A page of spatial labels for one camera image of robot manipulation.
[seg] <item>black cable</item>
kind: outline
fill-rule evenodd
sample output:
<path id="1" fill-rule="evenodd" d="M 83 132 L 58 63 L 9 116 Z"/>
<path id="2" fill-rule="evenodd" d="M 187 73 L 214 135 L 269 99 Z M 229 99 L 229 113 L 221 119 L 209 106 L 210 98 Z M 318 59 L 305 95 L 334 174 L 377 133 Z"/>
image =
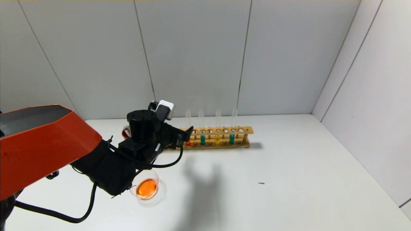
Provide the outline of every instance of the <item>black cable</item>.
<path id="1" fill-rule="evenodd" d="M 50 210 L 50 209 L 45 209 L 45 208 L 40 208 L 37 206 L 33 206 L 33 205 L 29 205 L 23 202 L 19 202 L 19 201 L 15 201 L 14 202 L 14 206 L 28 210 L 28 211 L 32 211 L 35 213 L 41 213 L 44 215 L 48 215 L 48 216 L 52 216 L 52 217 L 56 217 L 58 219 L 67 221 L 67 222 L 71 222 L 71 223 L 80 223 L 82 221 L 84 221 L 91 213 L 91 210 L 93 209 L 93 205 L 94 205 L 94 197 L 96 194 L 96 189 L 97 189 L 97 182 L 94 182 L 93 184 L 93 189 L 91 190 L 91 196 L 90 196 L 90 204 L 88 206 L 87 212 L 84 214 L 84 216 L 80 217 L 80 218 L 74 218 L 74 217 L 69 217 L 67 215 L 64 215 L 62 213 Z"/>
<path id="2" fill-rule="evenodd" d="M 162 164 L 162 165 L 158 165 L 158 164 L 146 164 L 143 162 L 140 162 L 136 159 L 131 158 L 130 156 L 124 154 L 122 151 L 120 151 L 118 148 L 116 148 L 115 146 L 113 146 L 112 144 L 109 143 L 109 147 L 111 149 L 113 149 L 115 152 L 121 154 L 122 156 L 126 157 L 127 159 L 129 159 L 130 161 L 133 161 L 136 164 L 142 165 L 144 167 L 148 167 L 148 168 L 168 168 L 171 167 L 173 165 L 175 165 L 176 163 L 178 163 L 182 157 L 182 152 L 183 152 L 183 142 L 181 139 L 179 139 L 181 147 L 180 147 L 180 155 L 178 156 L 177 160 L 175 160 L 173 163 L 169 163 L 169 164 Z"/>

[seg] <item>glass cup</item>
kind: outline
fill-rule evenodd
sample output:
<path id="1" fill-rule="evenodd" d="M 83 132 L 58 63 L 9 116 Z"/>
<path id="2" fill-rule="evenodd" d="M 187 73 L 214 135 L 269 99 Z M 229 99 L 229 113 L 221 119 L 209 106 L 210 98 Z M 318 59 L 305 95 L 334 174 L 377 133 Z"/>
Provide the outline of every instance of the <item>glass cup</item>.
<path id="1" fill-rule="evenodd" d="M 156 195 L 158 186 L 157 173 L 152 170 L 143 170 L 134 178 L 130 192 L 142 200 L 149 200 Z"/>

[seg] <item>robotic arm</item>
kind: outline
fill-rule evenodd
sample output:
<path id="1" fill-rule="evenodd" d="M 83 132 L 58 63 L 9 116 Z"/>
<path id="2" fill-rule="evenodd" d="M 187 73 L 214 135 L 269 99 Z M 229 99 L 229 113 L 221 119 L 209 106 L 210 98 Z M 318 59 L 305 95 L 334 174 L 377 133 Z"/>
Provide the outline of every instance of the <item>robotic arm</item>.
<path id="1" fill-rule="evenodd" d="M 144 169 L 176 164 L 182 144 L 193 127 L 182 131 L 165 123 L 172 119 L 174 104 L 151 102 L 147 110 L 127 114 L 130 137 L 113 146 L 70 109 L 60 105 L 36 106 L 0 114 L 0 201 L 1 226 L 14 206 L 62 218 L 62 214 L 20 203 L 17 195 L 30 184 L 58 175 L 58 169 L 72 165 L 94 183 L 116 196 L 129 189 L 134 177 Z M 166 165 L 153 164 L 164 149 L 181 147 L 179 158 Z M 83 221 L 68 217 L 69 222 Z"/>

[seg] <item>white table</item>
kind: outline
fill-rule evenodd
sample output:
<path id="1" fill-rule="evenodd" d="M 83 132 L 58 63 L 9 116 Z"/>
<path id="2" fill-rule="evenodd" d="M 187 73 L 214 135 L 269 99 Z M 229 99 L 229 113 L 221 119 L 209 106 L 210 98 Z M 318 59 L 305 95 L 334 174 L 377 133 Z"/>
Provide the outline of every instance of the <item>white table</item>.
<path id="1" fill-rule="evenodd" d="M 230 126 L 229 120 L 223 124 Z M 181 127 L 184 121 L 170 123 Z M 127 124 L 87 123 L 104 139 L 114 135 L 114 144 Z M 411 230 L 411 221 L 313 116 L 239 116 L 237 124 L 254 129 L 249 149 L 186 151 L 177 165 L 155 169 L 166 189 L 157 205 L 141 205 L 129 192 L 111 199 L 97 189 L 93 211 L 82 223 L 15 208 L 6 230 Z M 214 118 L 206 118 L 206 126 L 213 127 Z M 163 152 L 156 163 L 177 156 Z M 91 188 L 86 176 L 66 166 L 54 180 L 27 187 L 19 200 L 81 217 Z"/>

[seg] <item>white wall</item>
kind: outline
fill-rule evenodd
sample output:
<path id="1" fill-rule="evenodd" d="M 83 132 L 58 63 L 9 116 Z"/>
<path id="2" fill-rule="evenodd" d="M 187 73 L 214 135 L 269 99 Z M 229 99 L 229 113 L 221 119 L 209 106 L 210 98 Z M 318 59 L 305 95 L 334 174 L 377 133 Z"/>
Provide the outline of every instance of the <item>white wall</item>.
<path id="1" fill-rule="evenodd" d="M 358 4 L 253 0 L 239 113 L 311 113 Z"/>
<path id="2" fill-rule="evenodd" d="M 136 1 L 157 99 L 176 116 L 237 105 L 250 0 Z"/>
<path id="3" fill-rule="evenodd" d="M 364 0 L 358 7 L 356 16 L 345 38 L 344 44 L 332 67 L 327 82 L 318 98 L 312 114 L 321 121 L 341 86 L 353 60 L 360 49 L 371 22 L 382 0 Z"/>
<path id="4" fill-rule="evenodd" d="M 125 118 L 154 100 L 132 1 L 41 0 L 21 5 L 84 119 Z"/>
<path id="5" fill-rule="evenodd" d="M 411 1 L 384 0 L 322 123 L 397 205 L 411 197 Z"/>
<path id="6" fill-rule="evenodd" d="M 74 109 L 17 1 L 0 1 L 0 109 L 61 104 Z"/>
<path id="7" fill-rule="evenodd" d="M 196 115 L 200 107 L 206 115 L 217 108 L 229 115 L 237 103 L 239 114 L 310 113 L 358 0 L 42 0 L 21 5 L 45 56 L 38 54 L 49 59 L 55 74 L 41 74 L 47 80 L 37 81 L 47 90 L 17 81 L 30 78 L 34 68 L 53 69 L 48 62 L 13 67 L 13 59 L 31 60 L 24 48 L 29 43 L 9 40 L 13 46 L 7 45 L 0 63 L 8 71 L 2 70 L 1 78 L 2 88 L 12 86 L 14 95 L 4 90 L 3 104 L 65 104 L 58 99 L 69 97 L 84 119 L 96 119 L 124 118 L 154 98 L 174 102 L 177 116 L 186 108 Z M 8 28 L 25 23 L 30 32 L 21 9 L 13 17 L 2 23 Z M 30 36 L 24 39 L 35 45 Z M 53 86 L 59 80 L 63 88 Z M 15 97 L 28 90 L 30 99 Z"/>

